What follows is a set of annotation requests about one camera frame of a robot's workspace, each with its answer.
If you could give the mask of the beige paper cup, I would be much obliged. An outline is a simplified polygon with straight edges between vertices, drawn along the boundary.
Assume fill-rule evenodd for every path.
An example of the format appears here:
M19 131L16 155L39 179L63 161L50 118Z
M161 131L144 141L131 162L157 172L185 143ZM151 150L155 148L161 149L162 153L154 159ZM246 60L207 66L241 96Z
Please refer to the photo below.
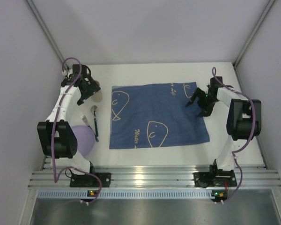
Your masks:
M96 92L91 99L96 102L96 103L100 103L103 99L103 95L102 95L102 88L100 86L100 82L99 81L95 81L96 84L99 86L100 90L98 92Z

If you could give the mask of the blue fish placemat cloth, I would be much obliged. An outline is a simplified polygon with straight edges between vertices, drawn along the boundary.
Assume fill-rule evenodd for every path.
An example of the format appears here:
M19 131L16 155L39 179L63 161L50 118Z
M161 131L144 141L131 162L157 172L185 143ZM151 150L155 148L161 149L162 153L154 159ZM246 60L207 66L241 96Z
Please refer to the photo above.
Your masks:
M110 149L209 142L200 108L186 105L196 88L195 82L112 87Z

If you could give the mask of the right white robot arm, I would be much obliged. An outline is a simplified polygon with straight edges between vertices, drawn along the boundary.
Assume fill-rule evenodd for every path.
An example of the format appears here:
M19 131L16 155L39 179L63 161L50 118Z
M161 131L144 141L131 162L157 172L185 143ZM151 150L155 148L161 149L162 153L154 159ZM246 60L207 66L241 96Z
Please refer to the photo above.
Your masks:
M262 103L234 90L230 85L225 85L221 76L211 78L207 87L207 92L196 88L186 106L196 103L200 108L199 117L210 116L217 102L228 107L228 138L214 164L219 170L231 171L235 168L236 154L244 150L261 132Z

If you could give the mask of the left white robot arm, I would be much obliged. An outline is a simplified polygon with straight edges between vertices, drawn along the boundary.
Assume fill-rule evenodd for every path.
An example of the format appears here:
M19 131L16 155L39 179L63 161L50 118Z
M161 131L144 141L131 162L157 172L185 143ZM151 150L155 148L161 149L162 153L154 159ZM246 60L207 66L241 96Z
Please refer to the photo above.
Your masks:
M92 163L78 151L78 138L70 120L75 107L100 91L88 66L74 64L64 72L57 102L45 121L37 125L37 133L45 156L51 157L54 172L58 166L69 167L76 174L90 173Z

